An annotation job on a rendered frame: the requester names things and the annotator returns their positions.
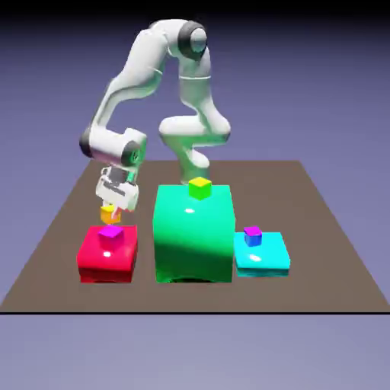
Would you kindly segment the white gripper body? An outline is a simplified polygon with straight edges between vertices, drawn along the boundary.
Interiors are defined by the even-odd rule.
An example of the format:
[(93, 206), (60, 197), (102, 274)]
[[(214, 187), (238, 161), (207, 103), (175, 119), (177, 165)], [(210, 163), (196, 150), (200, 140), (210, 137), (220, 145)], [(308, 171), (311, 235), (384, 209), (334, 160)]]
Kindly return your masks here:
[(139, 187), (127, 181), (114, 184), (107, 176), (101, 176), (96, 186), (96, 195), (115, 208), (133, 211), (138, 203)]

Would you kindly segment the small orange cube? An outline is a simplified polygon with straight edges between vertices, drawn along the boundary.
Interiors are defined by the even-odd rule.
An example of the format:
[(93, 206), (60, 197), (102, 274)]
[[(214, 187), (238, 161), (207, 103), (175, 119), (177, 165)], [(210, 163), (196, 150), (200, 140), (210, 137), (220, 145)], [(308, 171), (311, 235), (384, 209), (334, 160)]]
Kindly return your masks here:
[(100, 208), (100, 215), (101, 215), (101, 221), (105, 223), (106, 225), (113, 225), (116, 223), (111, 222), (111, 213), (112, 213), (112, 204), (101, 206)]

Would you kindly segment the small magenta cube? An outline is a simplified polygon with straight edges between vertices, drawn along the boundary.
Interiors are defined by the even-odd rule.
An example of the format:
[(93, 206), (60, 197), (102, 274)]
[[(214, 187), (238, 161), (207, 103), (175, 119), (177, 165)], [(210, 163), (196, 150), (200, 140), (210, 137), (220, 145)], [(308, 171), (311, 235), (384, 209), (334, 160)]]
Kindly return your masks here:
[(115, 251), (123, 244), (124, 229), (121, 226), (106, 225), (98, 231), (100, 246), (107, 251)]

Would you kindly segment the small yellow-green cube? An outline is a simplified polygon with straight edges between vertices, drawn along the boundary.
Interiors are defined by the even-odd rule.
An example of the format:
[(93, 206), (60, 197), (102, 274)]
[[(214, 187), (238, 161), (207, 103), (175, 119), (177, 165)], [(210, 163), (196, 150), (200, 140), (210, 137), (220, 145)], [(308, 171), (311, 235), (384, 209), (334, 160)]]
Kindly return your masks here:
[(212, 181), (204, 177), (195, 177), (188, 182), (189, 196), (204, 200), (211, 196)]

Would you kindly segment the small blue cube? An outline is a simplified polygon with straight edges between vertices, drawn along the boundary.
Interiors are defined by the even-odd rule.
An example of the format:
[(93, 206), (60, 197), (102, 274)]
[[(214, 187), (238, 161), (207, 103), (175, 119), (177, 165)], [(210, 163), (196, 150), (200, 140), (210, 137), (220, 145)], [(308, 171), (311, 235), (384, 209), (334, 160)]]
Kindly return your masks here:
[(263, 233), (257, 225), (244, 227), (244, 235), (248, 247), (261, 245)]

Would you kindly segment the large red box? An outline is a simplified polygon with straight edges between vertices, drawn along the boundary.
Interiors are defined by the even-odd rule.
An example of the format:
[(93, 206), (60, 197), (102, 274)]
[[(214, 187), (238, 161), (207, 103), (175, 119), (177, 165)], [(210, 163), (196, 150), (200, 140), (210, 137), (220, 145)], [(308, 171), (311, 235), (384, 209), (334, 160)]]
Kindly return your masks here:
[(138, 251), (136, 225), (124, 229), (123, 244), (115, 251), (104, 250), (98, 240), (98, 231), (104, 226), (89, 227), (77, 254), (77, 265), (82, 283), (130, 283)]

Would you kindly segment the large green box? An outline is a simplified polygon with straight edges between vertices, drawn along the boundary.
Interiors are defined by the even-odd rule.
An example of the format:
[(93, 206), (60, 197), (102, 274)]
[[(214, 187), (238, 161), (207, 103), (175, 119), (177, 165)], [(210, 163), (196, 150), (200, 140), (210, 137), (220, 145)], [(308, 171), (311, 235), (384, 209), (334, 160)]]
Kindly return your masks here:
[(158, 283), (232, 281), (235, 212), (228, 185), (213, 185), (204, 200), (184, 185), (159, 186), (152, 229)]

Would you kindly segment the large cyan box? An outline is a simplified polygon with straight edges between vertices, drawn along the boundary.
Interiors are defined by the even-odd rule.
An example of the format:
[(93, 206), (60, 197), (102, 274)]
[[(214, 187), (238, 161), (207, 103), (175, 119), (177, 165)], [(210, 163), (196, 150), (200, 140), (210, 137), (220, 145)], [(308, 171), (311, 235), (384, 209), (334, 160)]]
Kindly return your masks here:
[(280, 232), (264, 232), (262, 242), (248, 246), (244, 232), (234, 237), (236, 270), (239, 277), (286, 277), (290, 258)]

